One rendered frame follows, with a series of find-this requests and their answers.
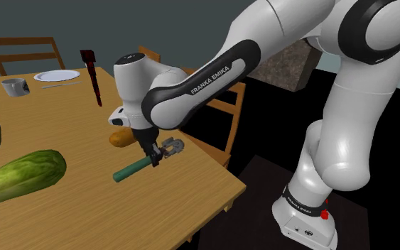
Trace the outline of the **green handled can opener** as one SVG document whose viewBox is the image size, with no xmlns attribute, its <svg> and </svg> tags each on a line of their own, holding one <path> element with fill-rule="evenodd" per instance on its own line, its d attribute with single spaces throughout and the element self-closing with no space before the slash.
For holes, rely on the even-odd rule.
<svg viewBox="0 0 400 250">
<path fill-rule="evenodd" d="M 169 158 L 174 154 L 180 153 L 184 149 L 184 143 L 181 139 L 174 139 L 173 137 L 167 138 L 165 141 L 161 143 L 161 153 L 162 159 Z M 140 159 L 139 161 L 128 165 L 127 167 L 115 172 L 113 174 L 113 180 L 118 183 L 123 179 L 133 175 L 134 173 L 140 171 L 141 169 L 145 168 L 151 164 L 151 159 L 149 156 Z"/>
</svg>

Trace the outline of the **grey white mug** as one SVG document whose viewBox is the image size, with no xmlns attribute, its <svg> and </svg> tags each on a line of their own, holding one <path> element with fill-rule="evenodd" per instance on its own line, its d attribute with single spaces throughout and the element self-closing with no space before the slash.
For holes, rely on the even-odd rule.
<svg viewBox="0 0 400 250">
<path fill-rule="evenodd" d="M 27 81 L 23 78 L 11 78 L 1 82 L 10 97 L 21 97 L 30 93 Z"/>
</svg>

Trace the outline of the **grey brown stone block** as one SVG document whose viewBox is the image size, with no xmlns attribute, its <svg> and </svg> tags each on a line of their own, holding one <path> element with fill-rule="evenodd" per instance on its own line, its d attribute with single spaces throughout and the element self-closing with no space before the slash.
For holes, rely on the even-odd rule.
<svg viewBox="0 0 400 250">
<path fill-rule="evenodd" d="M 264 61 L 248 77 L 292 92 L 306 87 L 322 52 L 299 40 Z"/>
</svg>

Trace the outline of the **light green lettuce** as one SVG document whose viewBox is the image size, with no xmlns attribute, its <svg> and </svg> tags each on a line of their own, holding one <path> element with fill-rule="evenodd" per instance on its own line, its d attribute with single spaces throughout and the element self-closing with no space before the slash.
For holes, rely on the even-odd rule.
<svg viewBox="0 0 400 250">
<path fill-rule="evenodd" d="M 40 150 L 0 167 L 0 202 L 24 196 L 56 184 L 67 163 L 60 152 Z"/>
</svg>

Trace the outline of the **white plate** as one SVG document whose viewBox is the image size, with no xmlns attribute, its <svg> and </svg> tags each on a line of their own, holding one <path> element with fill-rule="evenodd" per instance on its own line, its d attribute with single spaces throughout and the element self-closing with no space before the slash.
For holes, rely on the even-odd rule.
<svg viewBox="0 0 400 250">
<path fill-rule="evenodd" d="M 33 79 L 39 82 L 62 82 L 75 79 L 80 76 L 80 72 L 75 70 L 51 70 L 36 74 Z"/>
</svg>

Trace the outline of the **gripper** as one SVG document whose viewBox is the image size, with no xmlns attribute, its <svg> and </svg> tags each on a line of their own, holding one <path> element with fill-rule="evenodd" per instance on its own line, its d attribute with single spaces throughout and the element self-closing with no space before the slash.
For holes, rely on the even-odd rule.
<svg viewBox="0 0 400 250">
<path fill-rule="evenodd" d="M 140 147 L 144 150 L 144 153 L 148 153 L 152 166 L 156 167 L 162 159 L 161 150 L 156 145 L 156 139 L 159 135 L 158 128 L 152 126 L 147 129 L 132 129 L 132 133 L 134 138 L 139 142 Z"/>
</svg>

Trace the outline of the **dark robot stand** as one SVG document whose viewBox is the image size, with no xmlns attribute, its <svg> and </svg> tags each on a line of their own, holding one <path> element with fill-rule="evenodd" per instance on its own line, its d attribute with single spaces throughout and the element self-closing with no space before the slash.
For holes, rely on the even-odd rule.
<svg viewBox="0 0 400 250">
<path fill-rule="evenodd" d="M 285 237 L 272 215 L 293 173 L 254 156 L 239 179 L 247 186 L 231 209 L 219 213 L 200 230 L 198 250 L 311 250 Z M 338 232 L 336 250 L 377 250 L 369 233 L 368 211 L 335 192 L 329 212 Z"/>
</svg>

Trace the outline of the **brown potato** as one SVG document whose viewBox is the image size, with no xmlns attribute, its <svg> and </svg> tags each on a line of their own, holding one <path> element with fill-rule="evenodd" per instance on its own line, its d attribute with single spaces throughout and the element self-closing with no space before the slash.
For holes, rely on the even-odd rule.
<svg viewBox="0 0 400 250">
<path fill-rule="evenodd" d="M 129 127 L 124 127 L 114 133 L 109 137 L 109 142 L 118 148 L 127 147 L 135 142 L 137 142 L 133 131 Z"/>
</svg>

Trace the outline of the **wooden table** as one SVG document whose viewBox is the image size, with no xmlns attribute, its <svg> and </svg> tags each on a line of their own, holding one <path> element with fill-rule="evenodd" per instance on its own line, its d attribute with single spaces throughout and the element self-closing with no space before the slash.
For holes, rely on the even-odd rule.
<svg viewBox="0 0 400 250">
<path fill-rule="evenodd" d="M 55 185 L 0 203 L 0 250 L 174 250 L 244 192 L 188 138 L 182 152 L 115 182 L 144 152 L 109 142 L 121 100 L 114 78 L 96 73 L 99 97 L 85 69 L 61 86 L 28 74 L 22 97 L 8 96 L 0 78 L 0 166 L 41 149 L 67 163 Z"/>
</svg>

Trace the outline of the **wooden chair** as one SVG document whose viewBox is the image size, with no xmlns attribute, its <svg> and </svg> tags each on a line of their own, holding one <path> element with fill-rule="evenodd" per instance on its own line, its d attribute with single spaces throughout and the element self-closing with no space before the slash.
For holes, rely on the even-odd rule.
<svg viewBox="0 0 400 250">
<path fill-rule="evenodd" d="M 53 37 L 0 37 L 0 46 L 3 45 L 44 45 L 52 46 L 53 52 L 49 53 L 23 53 L 0 55 L 0 75 L 7 76 L 3 63 L 56 59 L 61 70 L 65 69 L 58 47 Z"/>
<path fill-rule="evenodd" d="M 246 85 L 238 82 L 203 106 L 180 132 L 227 167 L 237 134 Z"/>
</svg>

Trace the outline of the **silver table knife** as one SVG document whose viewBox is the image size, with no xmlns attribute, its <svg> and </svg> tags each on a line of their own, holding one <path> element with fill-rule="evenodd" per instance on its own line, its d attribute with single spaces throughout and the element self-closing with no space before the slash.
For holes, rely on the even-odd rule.
<svg viewBox="0 0 400 250">
<path fill-rule="evenodd" d="M 76 85 L 76 84 L 80 84 L 82 83 L 82 81 L 78 81 L 78 82 L 68 82 L 68 83 L 63 83 L 63 84 L 57 84 L 57 85 L 47 85 L 47 86 L 42 86 L 42 89 L 48 89 L 48 88 L 52 88 L 52 87 L 62 87 L 62 86 L 68 86 L 68 85 Z"/>
</svg>

